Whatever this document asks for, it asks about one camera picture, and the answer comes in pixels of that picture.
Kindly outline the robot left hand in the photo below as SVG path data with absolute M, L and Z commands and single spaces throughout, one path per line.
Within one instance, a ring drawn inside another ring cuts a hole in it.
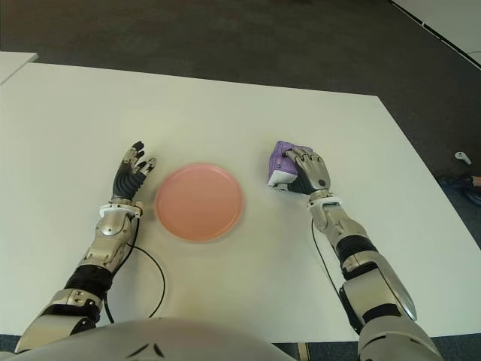
M 157 159 L 151 157 L 142 160 L 144 143 L 137 141 L 123 156 L 113 179 L 112 199 L 132 201 L 146 180 L 149 173 L 156 167 Z

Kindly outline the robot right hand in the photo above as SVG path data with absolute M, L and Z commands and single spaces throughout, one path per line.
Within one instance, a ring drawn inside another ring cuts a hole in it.
M 293 182 L 285 184 L 286 191 L 310 195 L 316 191 L 329 190 L 331 186 L 328 169 L 323 158 L 303 147 L 293 147 L 283 154 L 289 158 L 297 171 Z

